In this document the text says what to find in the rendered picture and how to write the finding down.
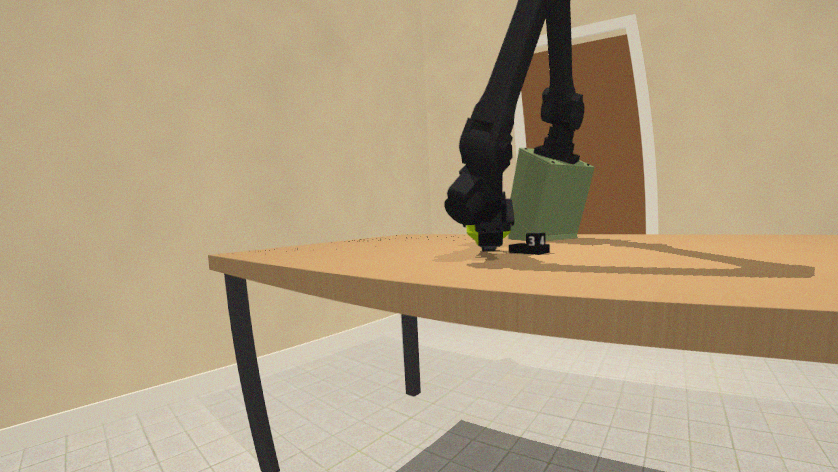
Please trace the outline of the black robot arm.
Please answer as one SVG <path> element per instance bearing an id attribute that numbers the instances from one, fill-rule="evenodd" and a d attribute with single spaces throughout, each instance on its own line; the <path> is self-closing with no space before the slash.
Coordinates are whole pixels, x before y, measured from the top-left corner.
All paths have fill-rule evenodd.
<path id="1" fill-rule="evenodd" d="M 518 0 L 487 87 L 460 137 L 459 151 L 466 165 L 444 202 L 456 222 L 478 224 L 478 242 L 484 250 L 503 245 L 507 206 L 503 172 L 513 158 L 510 134 L 545 19 L 550 85 L 542 93 L 541 119 L 552 128 L 534 153 L 569 164 L 580 158 L 573 154 L 572 141 L 583 121 L 584 103 L 583 94 L 575 93 L 572 77 L 570 0 Z M 500 199 L 489 202 L 502 191 Z"/>

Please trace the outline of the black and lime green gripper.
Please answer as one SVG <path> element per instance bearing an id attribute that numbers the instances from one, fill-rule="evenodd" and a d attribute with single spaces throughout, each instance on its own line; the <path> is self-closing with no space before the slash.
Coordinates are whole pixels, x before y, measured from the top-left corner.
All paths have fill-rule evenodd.
<path id="1" fill-rule="evenodd" d="M 502 195 L 503 195 L 503 191 L 502 191 L 502 194 L 500 196 L 498 196 L 497 198 L 491 199 L 489 202 L 493 202 L 493 201 L 496 201 L 496 200 L 500 199 Z M 513 211 L 512 200 L 511 199 L 506 199 L 506 202 L 507 202 L 506 223 L 502 223 L 503 239 L 511 232 L 511 224 L 513 226 L 514 225 L 514 220 L 515 220 L 514 219 L 514 211 Z M 472 224 L 472 222 L 470 224 L 467 224 L 467 234 L 472 239 L 474 239 L 475 242 L 478 245 L 478 224 Z"/>

